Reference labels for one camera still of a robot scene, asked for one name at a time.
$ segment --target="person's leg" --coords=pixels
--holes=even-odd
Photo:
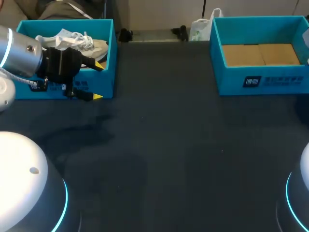
[[[84,12],[84,8],[77,2],[72,0],[66,1],[39,1],[37,11],[40,13],[39,20],[52,20],[52,19],[88,19],[80,12],[75,10],[70,4]]]

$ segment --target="blue box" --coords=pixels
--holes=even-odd
[[[309,93],[309,49],[302,37],[308,28],[303,16],[215,18],[210,53],[219,94]],[[291,44],[300,65],[227,66],[223,45],[271,43]]]
[[[93,39],[105,40],[109,43],[106,69],[98,72],[93,69],[81,69],[74,78],[74,86],[89,92],[102,95],[104,98],[112,98],[115,78],[117,41],[113,26],[113,20],[37,20],[22,21],[17,32],[35,38],[37,35],[52,37],[64,28],[71,32],[79,32]],[[42,80],[36,76],[30,80]],[[46,92],[32,92],[28,85],[15,82],[16,99],[66,99],[63,96],[62,85],[50,83]]]

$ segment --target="dark tabletop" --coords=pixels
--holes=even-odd
[[[292,95],[219,97],[208,43],[129,43],[114,99],[16,101],[0,131],[55,162],[82,232],[273,232],[309,142],[297,113],[307,107]]]

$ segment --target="shoe on floor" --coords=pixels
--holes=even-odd
[[[80,51],[84,56],[94,58],[101,61],[106,58],[108,52],[108,45],[105,40],[94,40],[90,36],[78,32],[70,32],[62,29],[54,37],[43,37],[38,35],[35,37],[40,41],[43,48],[54,47],[59,50],[65,50],[68,47]]]

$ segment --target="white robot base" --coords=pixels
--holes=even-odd
[[[309,144],[276,204],[280,232],[309,232]]]
[[[0,232],[79,232],[65,181],[29,138],[0,132]]]

